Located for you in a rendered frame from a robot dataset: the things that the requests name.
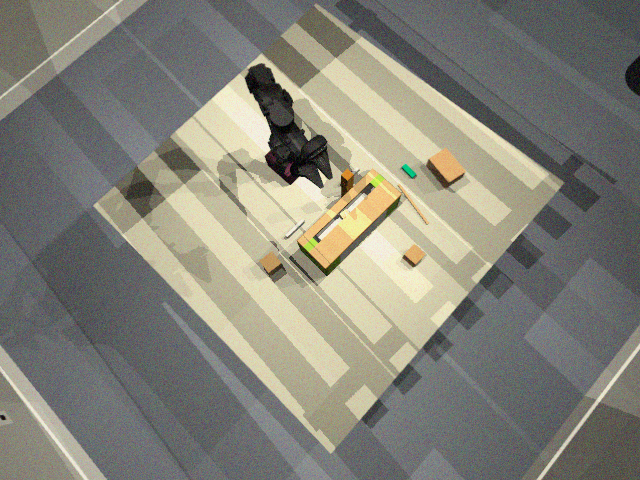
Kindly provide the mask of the small green block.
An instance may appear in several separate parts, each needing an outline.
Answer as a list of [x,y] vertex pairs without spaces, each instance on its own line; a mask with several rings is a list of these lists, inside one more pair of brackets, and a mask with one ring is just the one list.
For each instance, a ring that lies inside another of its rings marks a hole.
[[404,166],[402,166],[401,168],[411,179],[414,178],[416,176],[416,173],[407,165],[405,164]]

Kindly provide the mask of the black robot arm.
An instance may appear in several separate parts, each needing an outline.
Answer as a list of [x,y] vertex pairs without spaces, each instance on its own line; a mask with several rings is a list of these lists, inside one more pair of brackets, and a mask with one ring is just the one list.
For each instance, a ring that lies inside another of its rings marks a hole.
[[249,73],[245,77],[247,86],[258,102],[271,131],[268,145],[276,158],[272,169],[284,174],[289,162],[293,162],[293,154],[298,152],[291,144],[281,142],[289,132],[298,128],[294,122],[293,99],[275,82],[271,68],[266,67],[265,63],[252,66],[248,70]]

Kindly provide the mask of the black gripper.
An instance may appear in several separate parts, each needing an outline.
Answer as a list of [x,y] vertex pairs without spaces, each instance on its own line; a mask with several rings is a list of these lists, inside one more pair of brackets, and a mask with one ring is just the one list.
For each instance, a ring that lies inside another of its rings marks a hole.
[[[289,132],[282,140],[291,144],[298,152],[293,154],[290,173],[293,177],[305,177],[318,186],[324,187],[318,169],[329,179],[333,178],[328,152],[327,140],[322,135],[317,135],[311,140],[304,136],[304,129],[296,128]],[[324,147],[325,146],[325,147]]]

